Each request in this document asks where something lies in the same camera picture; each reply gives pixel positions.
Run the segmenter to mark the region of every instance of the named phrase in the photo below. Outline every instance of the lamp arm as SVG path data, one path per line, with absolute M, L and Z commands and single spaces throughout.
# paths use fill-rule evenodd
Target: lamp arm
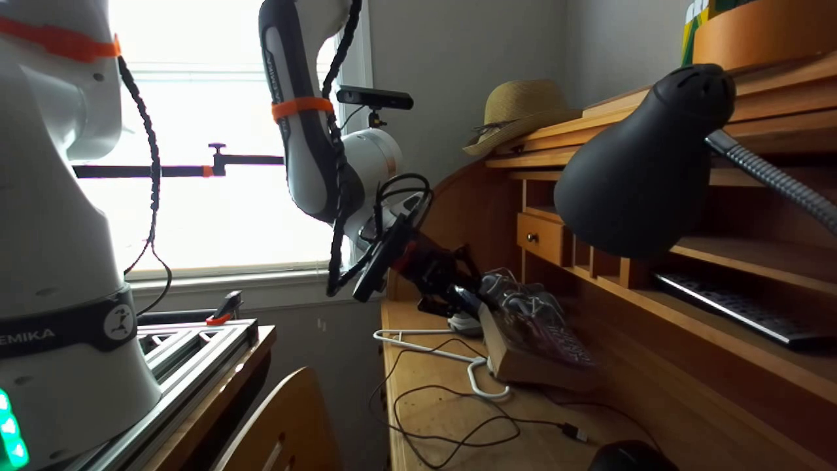
M 764 187 L 778 192 L 785 198 L 799 205 L 810 218 L 815 218 L 820 225 L 837 236 L 837 206 L 808 189 L 806 183 L 795 181 L 791 175 L 782 174 L 778 167 L 761 161 L 755 153 L 746 149 L 740 141 L 734 141 L 725 130 L 712 130 L 705 137 L 705 144 L 734 163 L 740 171 L 761 181 Z

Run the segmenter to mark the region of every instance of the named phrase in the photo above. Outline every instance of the wooden chair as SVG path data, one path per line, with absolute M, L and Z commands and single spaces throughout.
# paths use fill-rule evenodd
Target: wooden chair
M 288 375 L 217 461 L 225 471 L 334 471 L 338 439 L 314 370 Z

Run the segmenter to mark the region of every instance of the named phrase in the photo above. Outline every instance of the wooden drawer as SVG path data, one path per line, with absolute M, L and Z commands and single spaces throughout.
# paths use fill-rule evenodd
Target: wooden drawer
M 560 219 L 518 212 L 518 246 L 551 263 L 564 264 L 564 225 Z

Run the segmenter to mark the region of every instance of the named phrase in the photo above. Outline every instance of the straw hat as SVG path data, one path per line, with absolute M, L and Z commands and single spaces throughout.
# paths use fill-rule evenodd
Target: straw hat
M 487 157 L 513 138 L 574 115 L 578 113 L 561 102 L 557 87 L 546 79 L 504 81 L 491 89 L 479 137 L 462 146 L 462 153 Z

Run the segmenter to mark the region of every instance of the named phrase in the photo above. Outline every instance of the wall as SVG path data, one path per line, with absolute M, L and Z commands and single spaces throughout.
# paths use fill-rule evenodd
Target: wall
M 408 167 L 431 183 L 462 167 L 487 94 L 553 79 L 574 108 L 653 85 L 679 65 L 687 0 L 372 0 L 372 81 L 410 92 L 386 109 Z
M 560 0 L 372 0 L 373 87 L 410 92 L 386 109 L 404 171 L 438 183 L 468 163 L 487 94 L 510 79 L 561 81 Z
M 645 89 L 679 65 L 689 0 L 564 0 L 567 99 L 578 108 Z

